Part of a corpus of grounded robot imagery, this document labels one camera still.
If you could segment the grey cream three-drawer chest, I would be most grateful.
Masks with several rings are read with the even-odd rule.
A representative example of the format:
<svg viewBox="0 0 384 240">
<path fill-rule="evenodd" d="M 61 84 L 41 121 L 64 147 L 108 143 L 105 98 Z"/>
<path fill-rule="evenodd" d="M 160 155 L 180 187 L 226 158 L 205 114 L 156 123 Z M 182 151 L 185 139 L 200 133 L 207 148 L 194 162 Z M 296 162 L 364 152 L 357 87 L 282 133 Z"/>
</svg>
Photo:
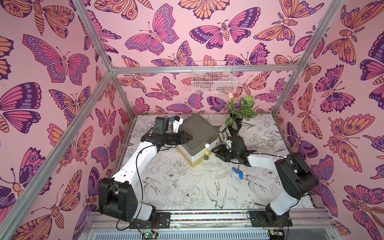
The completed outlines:
<svg viewBox="0 0 384 240">
<path fill-rule="evenodd" d="M 184 120 L 179 131 L 192 136 L 186 144 L 176 147 L 182 157 L 192 166 L 196 167 L 212 154 L 216 146 L 218 130 L 199 114 L 194 114 Z"/>
</svg>

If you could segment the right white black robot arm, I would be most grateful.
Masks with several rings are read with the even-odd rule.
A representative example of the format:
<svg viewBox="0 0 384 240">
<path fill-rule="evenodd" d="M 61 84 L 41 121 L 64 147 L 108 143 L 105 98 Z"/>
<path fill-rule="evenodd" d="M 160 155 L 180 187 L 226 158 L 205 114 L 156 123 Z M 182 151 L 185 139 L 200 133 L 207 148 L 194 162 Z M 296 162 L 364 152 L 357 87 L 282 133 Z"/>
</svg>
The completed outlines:
<svg viewBox="0 0 384 240">
<path fill-rule="evenodd" d="M 266 206 L 266 216 L 278 218 L 288 213 L 299 200 L 320 183 L 318 177 L 298 153 L 285 157 L 249 150 L 241 136 L 229 137 L 224 144 L 212 149 L 224 162 L 246 167 L 264 168 L 278 173 L 282 191 Z"/>
</svg>

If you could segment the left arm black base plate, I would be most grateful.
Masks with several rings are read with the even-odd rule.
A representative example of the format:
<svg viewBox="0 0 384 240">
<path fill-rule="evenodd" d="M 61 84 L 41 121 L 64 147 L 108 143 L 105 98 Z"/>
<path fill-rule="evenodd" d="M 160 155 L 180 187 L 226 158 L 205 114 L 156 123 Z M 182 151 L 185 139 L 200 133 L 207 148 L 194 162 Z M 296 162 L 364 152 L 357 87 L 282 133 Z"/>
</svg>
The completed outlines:
<svg viewBox="0 0 384 240">
<path fill-rule="evenodd" d="M 134 220 L 130 229 L 154 230 L 169 229 L 171 223 L 170 212 L 156 212 L 148 220 Z"/>
</svg>

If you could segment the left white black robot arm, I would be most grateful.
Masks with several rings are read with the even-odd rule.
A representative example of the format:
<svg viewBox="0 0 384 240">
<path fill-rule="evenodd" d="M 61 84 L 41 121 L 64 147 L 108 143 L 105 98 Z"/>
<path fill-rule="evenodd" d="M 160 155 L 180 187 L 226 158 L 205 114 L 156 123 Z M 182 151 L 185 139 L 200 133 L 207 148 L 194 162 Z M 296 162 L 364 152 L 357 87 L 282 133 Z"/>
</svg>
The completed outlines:
<svg viewBox="0 0 384 240">
<path fill-rule="evenodd" d="M 142 136 L 137 150 L 111 178 L 99 184 L 99 213 L 130 224 L 156 221 L 156 208 L 144 203 L 141 174 L 163 147 L 188 143 L 193 137 L 180 130 L 184 119 L 179 116 L 156 117 L 154 127 Z"/>
</svg>

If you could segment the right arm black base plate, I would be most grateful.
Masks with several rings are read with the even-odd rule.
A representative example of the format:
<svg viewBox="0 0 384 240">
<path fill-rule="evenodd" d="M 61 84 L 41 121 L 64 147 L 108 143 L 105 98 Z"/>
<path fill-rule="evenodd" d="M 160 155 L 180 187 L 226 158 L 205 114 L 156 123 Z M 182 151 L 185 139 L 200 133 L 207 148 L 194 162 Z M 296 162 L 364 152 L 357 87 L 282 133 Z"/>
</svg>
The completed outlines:
<svg viewBox="0 0 384 240">
<path fill-rule="evenodd" d="M 269 211 L 248 211 L 247 218 L 251 221 L 252 227 L 280 228 L 292 227 L 293 223 L 288 213 L 277 216 Z"/>
</svg>

